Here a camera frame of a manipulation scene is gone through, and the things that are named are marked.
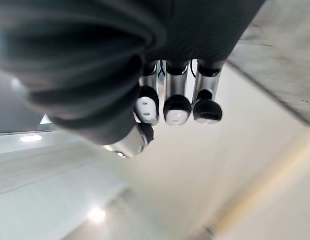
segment ceiling light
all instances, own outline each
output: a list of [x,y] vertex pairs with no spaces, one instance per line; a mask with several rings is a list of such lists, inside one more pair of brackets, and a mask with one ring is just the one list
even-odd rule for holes
[[105,217],[106,212],[98,207],[93,208],[88,214],[88,219],[95,224],[101,224],[102,222],[104,222]]
[[51,120],[45,115],[41,120],[40,124],[52,124]]
[[30,143],[30,142],[38,142],[42,140],[42,136],[40,135],[33,135],[33,136],[22,136],[20,140],[24,143]]

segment ceiling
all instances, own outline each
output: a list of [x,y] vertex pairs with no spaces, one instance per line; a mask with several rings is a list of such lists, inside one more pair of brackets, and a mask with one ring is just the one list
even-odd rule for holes
[[[187,80],[191,98],[195,79],[189,74]],[[223,69],[216,101],[224,112],[221,122],[201,125],[190,119],[171,127],[162,116],[155,140],[135,159],[123,161],[97,149],[167,228],[169,239],[214,225],[307,131],[230,65]]]

